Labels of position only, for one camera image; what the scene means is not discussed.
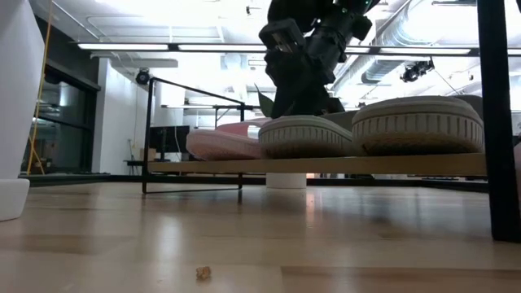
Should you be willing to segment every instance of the ductwork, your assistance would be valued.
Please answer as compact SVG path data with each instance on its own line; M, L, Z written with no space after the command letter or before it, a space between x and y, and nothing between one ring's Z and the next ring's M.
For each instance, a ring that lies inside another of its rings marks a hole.
M372 46L429 46L441 38L441 32L419 32L423 21L419 15L425 15L431 0L412 0L395 17L389 26L372 42ZM406 60L381 60L374 56L359 56L339 79L334 90L361 77L365 84L378 84L383 77L403 64Z

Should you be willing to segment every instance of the pink shoe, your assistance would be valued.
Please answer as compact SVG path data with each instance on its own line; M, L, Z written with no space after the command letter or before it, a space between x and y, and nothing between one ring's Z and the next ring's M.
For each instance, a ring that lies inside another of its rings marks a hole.
M248 137L250 126L261 127L270 118L218 126L215 130L194 130L186 137L186 149L202 160L255 160L262 156L257 138Z

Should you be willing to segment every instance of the metal frame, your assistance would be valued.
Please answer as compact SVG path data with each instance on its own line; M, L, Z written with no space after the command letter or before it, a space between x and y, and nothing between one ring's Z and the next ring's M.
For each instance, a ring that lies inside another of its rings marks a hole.
M237 188L204 189L204 190L148 191L147 184L150 181L150 177L154 176L153 174L148 172L148 164L147 164L147 162L148 162L148 150L150 148L150 124L151 124L151 113L152 113L152 100L154 98L154 85L155 85L156 82L162 82L162 83L165 83L165 84L168 84L168 85L178 86L178 87L181 87L181 88L183 88L185 90L191 90L191 91L194 91L196 93L206 94L208 96L215 97L215 98L220 98L220 99L223 99L223 100L228 101L228 102L237 103L238 106L237 107L232 107L232 108L237 108L238 110L241 111L241 121L244 121L244 111L246 109L248 109L249 107L251 107L251 106L247 106L244 102L241 102L241 101L238 101L238 100L235 100L235 99L232 99L232 98L227 98L227 97L221 96L219 94L213 94L213 93L210 93L210 92L207 92L207 91L204 91L204 90L194 89L194 88L191 88L191 87L186 86L186 85L180 85L180 84L177 84L175 82L166 81L164 79L160 79L160 78L157 78L157 77L152 77L150 79L149 85L148 85L147 126L146 126L147 128L145 129L145 147L144 147L144 153L143 153L143 165L142 165L142 172L141 172L143 197L146 197L149 194L176 193L176 192L186 192L186 191L195 192L195 191L216 191L216 190L239 190L238 201L239 201L239 203L242 203L242 201L243 201L243 193L241 192L241 189L243 188L243 175L241 173L238 174L238 183L237 183L238 186L237 186ZM219 108L230 108L230 106L214 106L214 107L216 109L216 113L217 113L217 110Z
M520 242L504 0L478 0L478 23L492 235Z

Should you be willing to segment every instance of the white wall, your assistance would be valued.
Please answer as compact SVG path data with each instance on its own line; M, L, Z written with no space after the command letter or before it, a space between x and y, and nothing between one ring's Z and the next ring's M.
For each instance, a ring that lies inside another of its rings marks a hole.
M130 160L129 140L136 159L144 144L148 94L115 70L109 59L99 60L99 84L92 170L128 174L124 160Z

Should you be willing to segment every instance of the white cylinder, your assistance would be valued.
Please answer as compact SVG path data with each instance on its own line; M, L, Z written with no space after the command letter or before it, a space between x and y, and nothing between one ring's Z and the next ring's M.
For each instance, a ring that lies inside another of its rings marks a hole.
M27 0L0 9L0 220L20 216L28 181L17 179L42 73L43 40Z
M266 188L306 189L305 173L267 173Z

